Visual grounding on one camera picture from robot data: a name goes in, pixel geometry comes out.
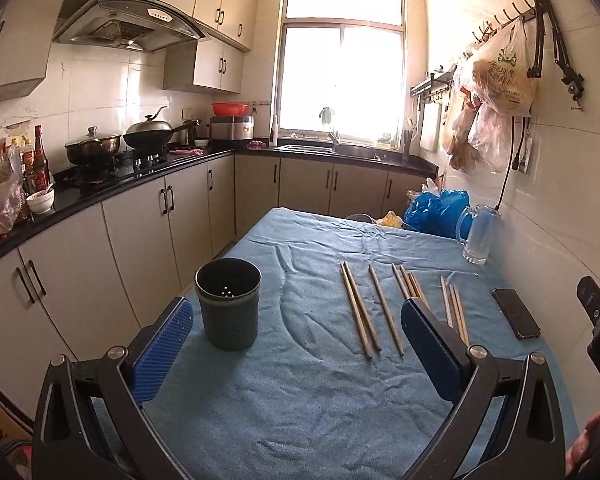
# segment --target red bowl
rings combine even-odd
[[[249,105],[239,103],[213,103],[215,115],[222,116],[245,116],[249,112]]]

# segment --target blue plastic bag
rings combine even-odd
[[[440,196],[424,191],[411,202],[404,214],[404,222],[415,231],[455,239],[458,218],[468,205],[469,194],[466,191],[443,189]],[[472,216],[467,215],[462,222],[462,238],[469,235],[472,221]]]

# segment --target white bowl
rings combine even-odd
[[[36,215],[40,215],[51,209],[55,197],[56,192],[53,189],[49,190],[48,193],[39,191],[33,195],[27,196],[27,205]]]

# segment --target glass mug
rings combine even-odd
[[[467,215],[471,215],[474,221],[465,240],[460,236],[460,228]],[[482,265],[487,261],[487,256],[489,256],[496,237],[497,227],[500,224],[500,218],[502,218],[500,212],[487,205],[464,208],[456,224],[456,239],[464,245],[462,256],[465,259],[476,265]]]

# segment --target cutting board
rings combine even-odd
[[[422,134],[420,136],[420,147],[435,152],[438,149],[438,132],[440,130],[440,116],[442,105],[438,103],[426,103],[422,120]]]

